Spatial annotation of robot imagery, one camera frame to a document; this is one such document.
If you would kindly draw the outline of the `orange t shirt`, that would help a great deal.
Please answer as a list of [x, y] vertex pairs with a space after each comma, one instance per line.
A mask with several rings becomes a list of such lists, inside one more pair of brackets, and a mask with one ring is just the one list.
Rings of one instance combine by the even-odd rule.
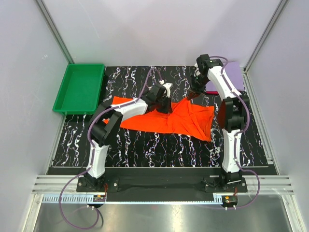
[[121, 123], [121, 128], [143, 132], [181, 134], [202, 141], [211, 141], [211, 126], [214, 119], [213, 106], [191, 104], [187, 99], [171, 104], [172, 113], [152, 111], [134, 116]]

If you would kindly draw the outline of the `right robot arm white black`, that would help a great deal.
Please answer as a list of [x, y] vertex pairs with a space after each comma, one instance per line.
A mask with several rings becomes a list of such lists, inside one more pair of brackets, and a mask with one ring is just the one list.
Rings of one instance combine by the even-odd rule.
[[242, 170], [240, 166], [240, 143], [242, 134], [250, 123], [248, 110], [249, 98], [242, 96], [226, 74], [228, 63], [222, 62], [223, 57], [200, 55], [196, 59], [195, 73], [191, 76], [188, 100], [206, 92], [206, 84], [211, 82], [216, 88], [221, 105], [217, 120], [224, 135], [224, 157], [218, 180], [209, 186], [231, 191], [241, 184]]

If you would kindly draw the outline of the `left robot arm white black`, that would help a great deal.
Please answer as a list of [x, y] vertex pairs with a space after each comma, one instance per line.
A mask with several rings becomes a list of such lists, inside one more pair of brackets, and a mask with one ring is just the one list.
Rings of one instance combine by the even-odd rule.
[[149, 90], [120, 104], [101, 104], [90, 119], [87, 138], [90, 142], [90, 157], [84, 178], [93, 191], [104, 187], [105, 161], [111, 142], [116, 140], [123, 121], [144, 115], [154, 110], [169, 114], [171, 109], [172, 83], [160, 81]]

